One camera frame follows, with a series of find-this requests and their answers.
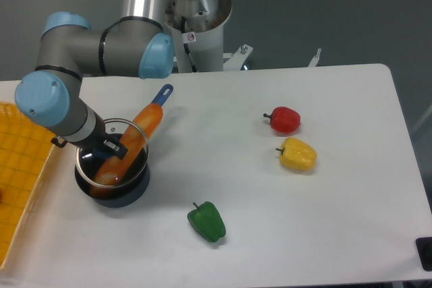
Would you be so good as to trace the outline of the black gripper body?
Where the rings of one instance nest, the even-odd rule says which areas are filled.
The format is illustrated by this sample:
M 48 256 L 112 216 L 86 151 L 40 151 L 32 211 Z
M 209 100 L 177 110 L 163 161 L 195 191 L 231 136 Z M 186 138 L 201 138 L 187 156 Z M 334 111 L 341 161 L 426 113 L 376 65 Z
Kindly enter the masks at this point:
M 98 148 L 103 151 L 105 140 L 112 140 L 105 131 L 105 122 L 98 115 L 91 115 L 88 116 L 84 126 L 75 134 L 55 136 L 51 138 L 51 143 L 59 148 L 70 143 L 81 149 Z

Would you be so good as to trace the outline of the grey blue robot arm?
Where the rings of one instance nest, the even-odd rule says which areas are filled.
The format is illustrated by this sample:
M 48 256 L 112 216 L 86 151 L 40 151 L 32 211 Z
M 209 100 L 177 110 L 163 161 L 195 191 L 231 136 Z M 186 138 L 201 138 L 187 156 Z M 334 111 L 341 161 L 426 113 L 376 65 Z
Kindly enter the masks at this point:
M 33 123 L 53 133 L 53 143 L 98 148 L 124 158 L 131 151 L 105 131 L 105 123 L 81 98 L 86 74 L 166 78 L 180 51 L 164 33 L 167 0 L 123 0 L 120 19 L 93 30 L 67 11 L 49 16 L 36 67 L 18 84 L 15 102 Z

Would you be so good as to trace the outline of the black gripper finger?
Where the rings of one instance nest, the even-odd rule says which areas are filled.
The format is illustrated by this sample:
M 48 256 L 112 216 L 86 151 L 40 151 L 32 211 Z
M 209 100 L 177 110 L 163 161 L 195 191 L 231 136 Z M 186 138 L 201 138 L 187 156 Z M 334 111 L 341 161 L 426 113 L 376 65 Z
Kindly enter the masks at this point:
M 119 140 L 105 140 L 103 143 L 103 157 L 105 159 L 116 157 L 123 160 L 128 153 L 128 148 Z

